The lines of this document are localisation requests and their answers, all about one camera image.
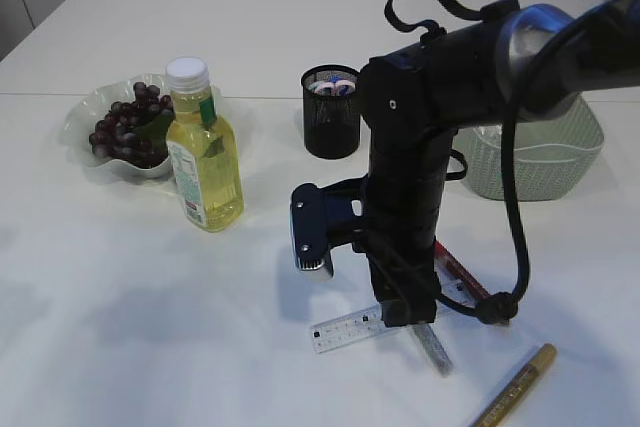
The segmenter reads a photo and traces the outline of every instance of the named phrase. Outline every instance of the plastic basket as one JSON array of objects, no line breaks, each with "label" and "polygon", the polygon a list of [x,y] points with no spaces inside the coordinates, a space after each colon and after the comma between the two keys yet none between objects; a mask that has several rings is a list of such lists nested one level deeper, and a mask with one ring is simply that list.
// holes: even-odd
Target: plastic basket
[{"label": "plastic basket", "polygon": [[[496,127],[462,129],[454,140],[454,148],[469,163],[468,186],[482,197],[495,200],[504,198],[500,140]],[[582,97],[559,119],[519,124],[514,155],[518,199],[562,197],[589,170],[603,144],[602,128]]]}]

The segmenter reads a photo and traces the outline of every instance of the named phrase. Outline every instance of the white bowl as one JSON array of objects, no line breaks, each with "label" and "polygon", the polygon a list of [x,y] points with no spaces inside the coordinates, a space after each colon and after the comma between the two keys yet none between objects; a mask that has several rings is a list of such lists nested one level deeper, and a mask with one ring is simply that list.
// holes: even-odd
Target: white bowl
[{"label": "white bowl", "polygon": [[117,84],[100,87],[71,109],[65,119],[61,141],[69,147],[75,163],[90,169],[108,170],[125,178],[153,179],[171,172],[171,160],[168,157],[156,167],[141,169],[120,159],[98,159],[91,152],[89,135],[94,131],[96,122],[104,118],[115,101],[133,102],[135,100],[133,84],[136,82],[157,85],[160,87],[160,95],[169,93],[167,81],[163,75],[142,74]]}]

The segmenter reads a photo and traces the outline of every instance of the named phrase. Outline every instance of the grapes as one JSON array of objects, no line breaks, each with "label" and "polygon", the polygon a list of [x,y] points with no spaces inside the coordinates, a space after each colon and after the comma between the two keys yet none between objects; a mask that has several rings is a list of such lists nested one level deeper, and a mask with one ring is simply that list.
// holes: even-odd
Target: grapes
[{"label": "grapes", "polygon": [[133,115],[135,115],[137,117],[144,117],[145,115],[147,115],[147,112],[148,112],[148,108],[147,108],[146,104],[138,104],[133,109]]},{"label": "grapes", "polygon": [[111,135],[109,135],[109,132],[100,130],[93,134],[93,141],[94,145],[108,145],[111,143]]},{"label": "grapes", "polygon": [[127,126],[121,122],[118,122],[113,129],[113,133],[117,136],[123,136],[127,132]]},{"label": "grapes", "polygon": [[150,85],[147,87],[147,94],[149,97],[158,97],[160,95],[160,87],[157,85]]},{"label": "grapes", "polygon": [[122,115],[131,115],[131,112],[133,112],[133,107],[129,102],[123,102],[120,112],[122,113]]},{"label": "grapes", "polygon": [[108,130],[113,130],[118,124],[118,118],[115,115],[107,114],[104,116],[104,122],[107,124]]},{"label": "grapes", "polygon": [[135,147],[138,142],[138,136],[133,132],[127,132],[122,136],[122,143],[127,147]]},{"label": "grapes", "polygon": [[173,108],[173,100],[170,95],[163,95],[160,99],[160,105],[163,107]]},{"label": "grapes", "polygon": [[147,112],[149,113],[149,115],[155,117],[156,115],[158,115],[160,113],[160,105],[151,104],[149,106],[149,108],[147,109]]},{"label": "grapes", "polygon": [[144,82],[136,82],[133,93],[133,102],[116,101],[111,104],[104,119],[96,123],[95,132],[89,135],[89,144],[99,159],[113,157],[149,169],[160,165],[169,153],[166,145],[154,148],[151,139],[141,139],[136,129],[158,115],[173,117],[173,102],[169,95],[160,97],[158,86],[147,86]]}]

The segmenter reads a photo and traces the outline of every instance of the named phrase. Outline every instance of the plastic bottle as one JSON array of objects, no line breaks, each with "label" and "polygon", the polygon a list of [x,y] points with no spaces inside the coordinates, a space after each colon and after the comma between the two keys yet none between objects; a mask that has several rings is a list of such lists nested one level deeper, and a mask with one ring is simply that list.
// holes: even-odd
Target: plastic bottle
[{"label": "plastic bottle", "polygon": [[173,60],[167,80],[176,114],[167,148],[185,215],[201,229],[221,231],[244,210],[233,129],[216,113],[202,59]]}]

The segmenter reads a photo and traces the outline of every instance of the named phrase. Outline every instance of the black mesh pen holder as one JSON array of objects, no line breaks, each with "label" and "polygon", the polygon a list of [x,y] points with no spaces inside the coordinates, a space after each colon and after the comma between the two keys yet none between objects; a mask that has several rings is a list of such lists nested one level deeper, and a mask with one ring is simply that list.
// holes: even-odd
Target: black mesh pen holder
[{"label": "black mesh pen holder", "polygon": [[342,65],[320,65],[302,76],[304,145],[316,157],[342,159],[358,148],[357,79],[357,70]]}]

